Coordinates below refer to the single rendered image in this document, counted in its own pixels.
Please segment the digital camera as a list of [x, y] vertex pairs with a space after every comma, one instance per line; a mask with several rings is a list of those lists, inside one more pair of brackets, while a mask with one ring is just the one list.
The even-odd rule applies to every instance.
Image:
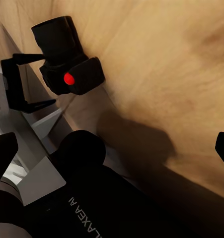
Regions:
[[45, 62], [39, 69], [46, 85], [57, 95], [83, 95], [104, 82], [97, 59], [78, 53], [65, 16], [31, 28]]

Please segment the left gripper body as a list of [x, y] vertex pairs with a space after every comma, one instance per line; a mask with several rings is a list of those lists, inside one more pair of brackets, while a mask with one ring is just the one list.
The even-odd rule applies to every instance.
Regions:
[[11, 68], [8, 63], [8, 59], [1, 60], [2, 74], [7, 78], [8, 90], [6, 90], [6, 96], [9, 109], [21, 111], [23, 105], [22, 83], [18, 65], [14, 65]]

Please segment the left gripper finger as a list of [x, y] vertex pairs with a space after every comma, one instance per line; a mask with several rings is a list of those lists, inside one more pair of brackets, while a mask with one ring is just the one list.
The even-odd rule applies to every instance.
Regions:
[[13, 58], [8, 60], [10, 71], [15, 64], [23, 65], [44, 59], [43, 54], [13, 54]]
[[27, 101], [23, 100], [23, 105], [21, 106], [21, 111], [26, 114], [31, 114], [37, 110], [40, 110], [40, 109], [45, 108], [49, 105], [52, 105], [55, 102], [56, 102], [56, 100], [48, 100], [48, 101], [28, 104]]

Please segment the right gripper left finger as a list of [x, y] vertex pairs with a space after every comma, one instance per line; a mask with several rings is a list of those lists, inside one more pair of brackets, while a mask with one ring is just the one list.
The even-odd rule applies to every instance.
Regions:
[[18, 143], [14, 132], [0, 135], [0, 179], [4, 175], [14, 156], [18, 152]]

